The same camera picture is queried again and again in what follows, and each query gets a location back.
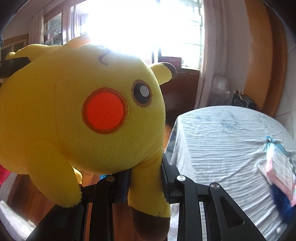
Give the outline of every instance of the black bag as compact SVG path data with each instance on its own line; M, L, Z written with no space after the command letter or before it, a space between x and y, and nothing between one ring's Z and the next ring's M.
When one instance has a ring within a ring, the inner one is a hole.
M244 107L252 110L255 110L257 108L256 103L250 97L244 95L238 90L235 90L233 92L230 105Z

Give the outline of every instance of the plastic bag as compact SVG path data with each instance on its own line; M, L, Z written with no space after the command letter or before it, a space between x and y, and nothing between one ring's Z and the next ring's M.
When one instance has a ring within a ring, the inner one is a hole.
M215 75L211 86L208 106L230 104L229 83L225 77Z

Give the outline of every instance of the red cloth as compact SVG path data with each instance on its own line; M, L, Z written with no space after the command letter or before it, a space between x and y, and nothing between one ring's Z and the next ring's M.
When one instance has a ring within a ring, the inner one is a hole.
M0 165L0 186L8 178L10 171L6 170L3 166Z

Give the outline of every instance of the red cheek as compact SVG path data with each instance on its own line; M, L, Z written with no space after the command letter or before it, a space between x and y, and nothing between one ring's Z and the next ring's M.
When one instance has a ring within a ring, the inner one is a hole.
M118 91L101 88L86 99L82 116L91 130L101 134L110 134L124 124L127 110L126 100Z

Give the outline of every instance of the yellow plush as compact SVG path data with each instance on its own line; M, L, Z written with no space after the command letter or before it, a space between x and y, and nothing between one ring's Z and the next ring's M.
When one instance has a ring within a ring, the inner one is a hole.
M159 85L176 70L88 42L82 35L7 56L31 62L0 88L0 164L29 174L63 207L81 199L81 174L72 167L98 174L132 168L134 228L145 240L163 241L170 208L160 173L165 107Z

